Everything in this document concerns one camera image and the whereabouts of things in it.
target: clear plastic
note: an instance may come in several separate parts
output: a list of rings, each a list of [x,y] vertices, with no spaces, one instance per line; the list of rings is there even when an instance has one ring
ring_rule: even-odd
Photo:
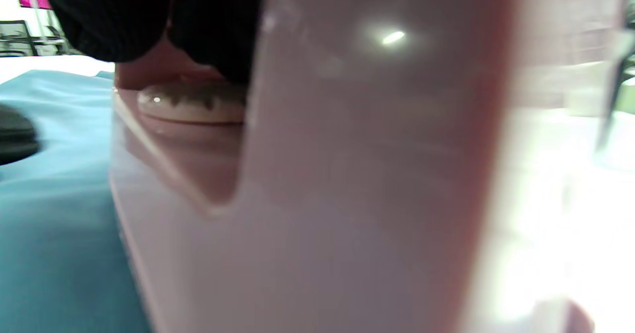
[[[622,4],[266,0],[233,132],[138,113],[210,70],[166,41],[118,66],[113,191],[155,330],[633,331],[635,179],[594,162]]]

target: black object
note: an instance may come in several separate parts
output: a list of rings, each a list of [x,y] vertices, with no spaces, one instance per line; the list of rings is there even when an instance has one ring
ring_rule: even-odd
[[[25,20],[0,21],[0,50],[18,50],[29,57],[38,55]]]
[[[129,62],[156,44],[170,0],[49,0],[68,42],[105,62]]]
[[[15,109],[0,105],[0,165],[20,161],[39,149],[33,123]]]
[[[18,50],[0,50],[0,58],[20,58],[25,57],[27,53]]]
[[[260,0],[174,0],[168,37],[195,62],[248,84],[259,18]]]
[[[195,62],[247,84],[260,0],[49,0],[73,48],[106,62],[136,60],[172,24],[170,41]]]

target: teal fabric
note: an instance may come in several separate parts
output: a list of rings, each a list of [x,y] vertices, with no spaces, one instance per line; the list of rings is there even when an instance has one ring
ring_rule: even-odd
[[[43,150],[0,166],[0,333],[145,333],[108,184],[112,78],[30,71],[0,102]]]

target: office chair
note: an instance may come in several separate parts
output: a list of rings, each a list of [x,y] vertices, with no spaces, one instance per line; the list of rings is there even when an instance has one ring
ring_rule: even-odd
[[[26,55],[27,53],[19,50],[0,50],[0,58],[20,58]]]
[[[22,52],[25,57],[38,55],[25,20],[0,21],[0,49]]]

